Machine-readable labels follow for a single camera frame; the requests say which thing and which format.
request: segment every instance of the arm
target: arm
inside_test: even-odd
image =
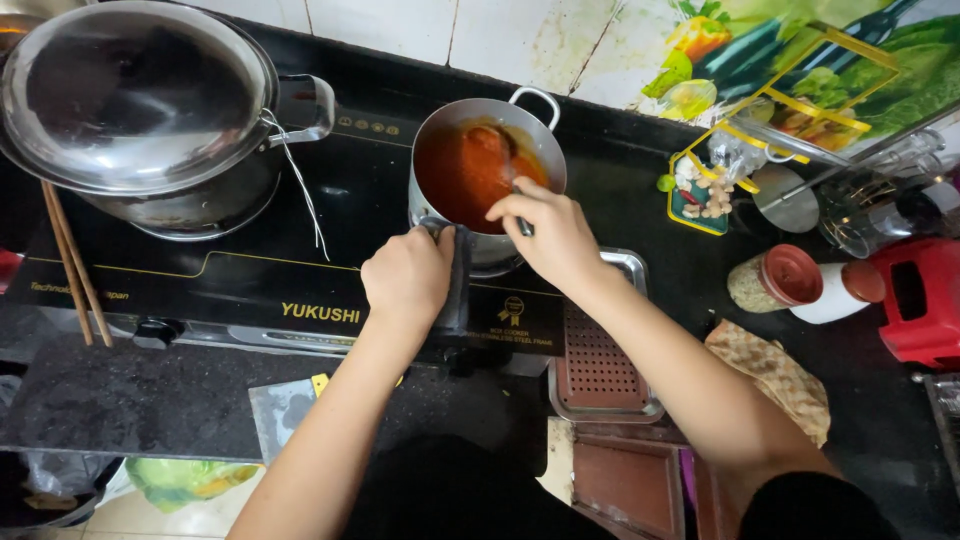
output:
[[[493,206],[520,253],[610,333],[687,440],[724,475],[743,511],[767,480],[791,471],[838,476],[804,432],[753,384],[667,317],[599,256],[580,206],[528,179]],[[520,216],[536,227],[525,237]]]
[[[453,228],[439,246],[423,228],[364,263],[371,313],[324,393],[253,490],[228,540],[336,538],[347,522],[376,428],[444,304]]]

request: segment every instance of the wire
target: wire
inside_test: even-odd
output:
[[[324,232],[320,230],[320,222],[317,221],[317,211],[313,207],[313,199],[310,198],[310,192],[306,188],[306,182],[303,181],[303,175],[300,173],[300,169],[297,167],[297,164],[294,162],[294,157],[290,155],[290,147],[287,146],[287,132],[283,129],[283,126],[276,121],[276,116],[274,112],[267,108],[263,109],[264,112],[270,114],[270,118],[263,118],[263,121],[274,126],[280,131],[280,139],[283,141],[283,153],[286,154],[287,160],[290,161],[290,166],[294,168],[294,174],[297,176],[297,180],[300,182],[300,187],[303,188],[303,198],[306,199],[306,207],[310,211],[310,219],[313,220],[313,243],[314,247],[324,247],[324,257],[327,262],[330,262],[330,256],[326,254],[326,241],[324,240]]]

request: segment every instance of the hand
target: hand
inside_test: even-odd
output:
[[[530,266],[567,296],[605,275],[609,267],[600,258],[580,204],[527,177],[518,177],[514,184],[523,194],[497,201],[487,212],[487,220],[503,220],[503,229]],[[533,236],[520,233],[517,217],[534,226]]]
[[[440,242],[424,227],[394,236],[360,267],[370,319],[426,332],[444,306],[453,264],[453,235],[447,227]]]

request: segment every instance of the stove control knob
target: stove control knob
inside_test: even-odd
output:
[[[166,349],[183,333],[183,326],[170,319],[147,318],[136,325],[133,343],[144,349]]]

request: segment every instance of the vegetable wallpaper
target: vegetable wallpaper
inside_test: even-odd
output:
[[[960,100],[958,0],[660,1],[672,12],[674,27],[656,75],[628,106],[637,112],[710,125],[725,106],[753,94],[809,46],[819,33],[806,25],[815,20],[892,54],[901,74],[866,100],[840,110],[869,124],[866,134],[839,123],[810,129],[808,116],[780,103],[752,108],[751,114],[762,115],[775,128],[851,155]],[[806,104],[839,110],[889,73],[824,43],[775,89]]]

